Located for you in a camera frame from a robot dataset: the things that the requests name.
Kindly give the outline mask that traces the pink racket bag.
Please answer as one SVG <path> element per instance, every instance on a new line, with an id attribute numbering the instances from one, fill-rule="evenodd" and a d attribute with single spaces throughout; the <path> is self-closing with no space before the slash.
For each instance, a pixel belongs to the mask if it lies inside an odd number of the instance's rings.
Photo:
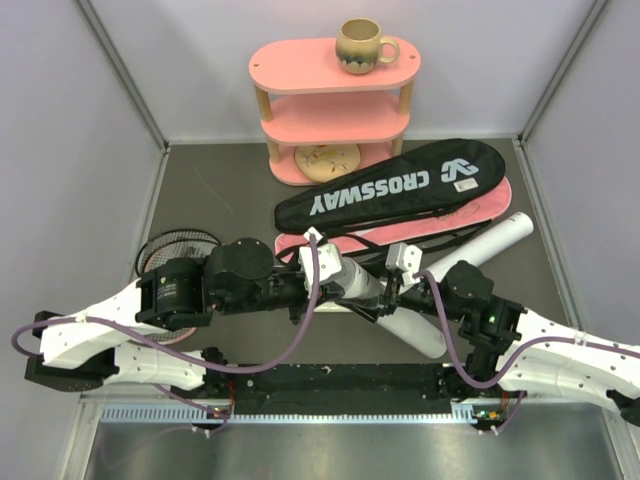
<path id="1" fill-rule="evenodd" d="M 505 175 L 493 191 L 448 215 L 360 229 L 341 235 L 319 232 L 326 239 L 335 242 L 341 252 L 351 256 L 380 252 L 401 241 L 415 244 L 446 236 L 467 238 L 504 213 L 511 203 L 511 196 L 511 186 Z M 289 261 L 294 255 L 294 249 L 307 243 L 303 234 L 279 232 L 275 240 L 276 256 L 285 262 Z"/>

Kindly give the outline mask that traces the beige ceramic mug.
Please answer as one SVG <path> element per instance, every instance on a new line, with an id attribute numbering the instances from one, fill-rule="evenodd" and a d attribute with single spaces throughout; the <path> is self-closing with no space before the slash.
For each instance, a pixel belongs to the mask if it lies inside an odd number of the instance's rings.
<path id="1" fill-rule="evenodd" d="M 343 70 L 354 75 L 372 72 L 378 64 L 398 60 L 398 42 L 384 36 L 380 25 L 367 18 L 354 18 L 340 28 L 335 42 L 335 55 Z"/>

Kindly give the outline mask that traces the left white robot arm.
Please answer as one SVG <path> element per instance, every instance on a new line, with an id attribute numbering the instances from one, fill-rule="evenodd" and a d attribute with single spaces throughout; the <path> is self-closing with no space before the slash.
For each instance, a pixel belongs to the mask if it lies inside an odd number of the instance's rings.
<path id="1" fill-rule="evenodd" d="M 242 238 L 202 259 L 177 258 L 144 273 L 119 293 L 75 314 L 38 313 L 29 330 L 39 350 L 27 356 L 26 380 L 62 392 L 84 392 L 109 383 L 143 383 L 216 396 L 229 375 L 271 370 L 296 349 L 254 366 L 230 366 L 209 347 L 182 353 L 152 335 L 210 324 L 214 313 L 236 315 L 286 309 L 302 322 L 326 302 L 355 301 L 370 320 L 383 288 L 353 259 L 314 235 L 287 266 L 269 247 Z"/>

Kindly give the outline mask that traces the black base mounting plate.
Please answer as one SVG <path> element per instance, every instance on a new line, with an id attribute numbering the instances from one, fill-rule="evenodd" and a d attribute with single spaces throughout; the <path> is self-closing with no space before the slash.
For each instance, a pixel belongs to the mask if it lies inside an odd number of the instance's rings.
<path id="1" fill-rule="evenodd" d="M 190 400 L 229 400 L 246 415 L 430 414 L 452 401 L 501 397 L 476 390 L 452 367 L 425 364 L 283 364 L 253 375 L 208 373 L 191 391 L 171 391 Z"/>

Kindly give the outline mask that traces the pink badminton racket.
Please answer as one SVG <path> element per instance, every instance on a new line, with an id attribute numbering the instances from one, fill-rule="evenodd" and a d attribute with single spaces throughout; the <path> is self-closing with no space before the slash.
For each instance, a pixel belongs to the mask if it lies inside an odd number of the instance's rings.
<path id="1" fill-rule="evenodd" d="M 181 328 L 175 331 L 150 334 L 148 335 L 148 338 L 161 345 L 173 345 L 186 340 L 192 336 L 196 330 L 196 327 Z"/>

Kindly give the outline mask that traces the black Crossway racket bag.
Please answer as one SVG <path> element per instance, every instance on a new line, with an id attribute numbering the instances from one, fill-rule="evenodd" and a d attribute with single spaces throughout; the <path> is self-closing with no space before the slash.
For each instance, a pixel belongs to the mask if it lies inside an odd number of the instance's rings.
<path id="1" fill-rule="evenodd" d="M 484 142 L 436 141 L 280 202 L 274 225 L 284 234 L 313 227 L 341 235 L 441 217 L 493 191 L 505 175 L 503 156 Z"/>

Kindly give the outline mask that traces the white shuttlecock tube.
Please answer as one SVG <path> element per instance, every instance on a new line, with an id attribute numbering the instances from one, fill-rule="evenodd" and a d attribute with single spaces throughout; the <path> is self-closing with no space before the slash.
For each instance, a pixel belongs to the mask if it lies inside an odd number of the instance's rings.
<path id="1" fill-rule="evenodd" d="M 378 297 L 381 300 L 383 284 L 360 264 L 350 258 L 342 259 L 344 275 L 337 281 L 344 290 L 341 298 Z M 439 358 L 447 351 L 444 334 L 420 313 L 399 308 L 391 315 L 382 315 L 376 324 L 429 358 Z"/>
<path id="2" fill-rule="evenodd" d="M 533 231 L 534 223 L 532 219 L 523 212 L 517 212 L 437 260 L 427 267 L 427 270 L 439 282 L 444 278 L 448 270 L 459 261 L 466 261 L 475 267 L 480 267 L 531 235 Z"/>

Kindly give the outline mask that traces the pink three-tier shelf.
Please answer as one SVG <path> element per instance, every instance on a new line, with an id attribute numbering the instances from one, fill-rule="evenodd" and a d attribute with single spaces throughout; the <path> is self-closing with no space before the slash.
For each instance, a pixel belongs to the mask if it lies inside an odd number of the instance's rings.
<path id="1" fill-rule="evenodd" d="M 248 70 L 280 182 L 310 184 L 294 159 L 303 145 L 356 144 L 365 166 L 399 153 L 421 58 L 410 42 L 391 41 L 398 59 L 363 75 L 340 67 L 331 37 L 279 40 L 252 55 Z"/>

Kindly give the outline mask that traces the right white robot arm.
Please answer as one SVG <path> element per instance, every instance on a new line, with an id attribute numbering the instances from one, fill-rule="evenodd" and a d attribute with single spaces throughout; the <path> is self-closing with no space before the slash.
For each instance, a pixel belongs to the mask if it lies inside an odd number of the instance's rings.
<path id="1" fill-rule="evenodd" d="M 379 320 L 430 358 L 448 354 L 476 394 L 524 391 L 597 405 L 639 423 L 639 348 L 545 318 L 494 295 L 466 261 L 441 280 L 415 260 L 388 260 Z"/>

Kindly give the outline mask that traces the black badminton racket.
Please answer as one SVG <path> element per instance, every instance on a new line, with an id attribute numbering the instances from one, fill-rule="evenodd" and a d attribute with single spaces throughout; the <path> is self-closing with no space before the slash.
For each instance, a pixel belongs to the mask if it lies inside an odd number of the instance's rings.
<path id="1" fill-rule="evenodd" d="M 213 234 L 199 229 L 174 229 L 156 235 L 141 247 L 135 260 L 135 274 L 142 274 L 176 258 L 201 259 L 221 246 Z"/>

